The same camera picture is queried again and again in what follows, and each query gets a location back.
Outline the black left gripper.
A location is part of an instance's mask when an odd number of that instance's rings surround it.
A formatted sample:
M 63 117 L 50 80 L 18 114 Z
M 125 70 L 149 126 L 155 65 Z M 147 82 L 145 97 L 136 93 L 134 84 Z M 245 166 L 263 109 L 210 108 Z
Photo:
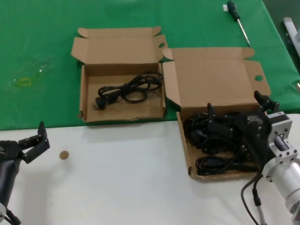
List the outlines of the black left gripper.
M 21 161 L 31 163 L 50 148 L 44 122 L 41 121 L 37 135 L 20 141 L 0 142 L 0 203 L 8 206 Z

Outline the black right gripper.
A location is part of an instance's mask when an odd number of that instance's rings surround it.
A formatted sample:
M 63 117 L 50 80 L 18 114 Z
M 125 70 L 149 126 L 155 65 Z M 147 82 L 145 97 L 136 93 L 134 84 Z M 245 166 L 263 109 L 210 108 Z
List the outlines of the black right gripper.
M 234 138 L 234 126 L 241 132 L 242 141 L 246 145 L 253 162 L 262 170 L 269 160 L 270 148 L 266 115 L 279 112 L 279 102 L 273 101 L 258 90 L 254 98 L 259 104 L 257 110 L 239 111 L 225 115 L 216 115 L 211 103 L 207 104 L 208 130 L 227 138 Z

